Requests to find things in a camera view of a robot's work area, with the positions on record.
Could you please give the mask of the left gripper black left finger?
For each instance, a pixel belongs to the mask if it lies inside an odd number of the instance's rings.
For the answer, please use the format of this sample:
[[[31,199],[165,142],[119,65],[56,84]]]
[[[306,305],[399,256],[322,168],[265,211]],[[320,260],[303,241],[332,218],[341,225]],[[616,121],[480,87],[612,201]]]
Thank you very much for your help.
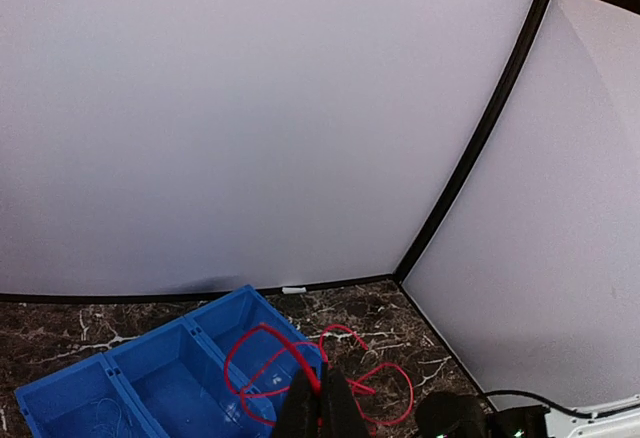
[[[272,438],[317,438],[320,436],[319,418],[320,398],[307,374],[300,369],[292,379]]]

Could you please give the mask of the blue three-compartment plastic bin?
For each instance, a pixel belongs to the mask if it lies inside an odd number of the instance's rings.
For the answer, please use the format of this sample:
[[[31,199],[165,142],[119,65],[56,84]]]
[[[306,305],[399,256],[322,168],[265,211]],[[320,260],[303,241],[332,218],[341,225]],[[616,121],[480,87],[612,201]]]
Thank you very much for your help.
[[[20,387],[36,437],[267,437],[299,368],[265,323],[317,348],[254,288],[245,286],[106,353]]]

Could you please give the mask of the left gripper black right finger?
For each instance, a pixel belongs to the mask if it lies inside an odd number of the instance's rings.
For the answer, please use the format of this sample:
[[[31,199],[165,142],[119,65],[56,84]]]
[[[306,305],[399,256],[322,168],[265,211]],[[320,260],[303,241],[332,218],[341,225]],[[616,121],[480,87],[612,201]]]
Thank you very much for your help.
[[[370,438],[349,383],[337,368],[323,367],[320,395],[321,438]]]

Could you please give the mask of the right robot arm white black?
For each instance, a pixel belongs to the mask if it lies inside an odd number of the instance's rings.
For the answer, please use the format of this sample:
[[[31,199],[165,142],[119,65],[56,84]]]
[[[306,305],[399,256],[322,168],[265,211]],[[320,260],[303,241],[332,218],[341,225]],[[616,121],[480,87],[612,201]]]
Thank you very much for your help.
[[[522,397],[529,406],[485,412],[472,395],[436,392],[415,410],[416,437],[637,437],[639,397],[586,408],[568,408],[520,390],[495,390],[489,397]]]

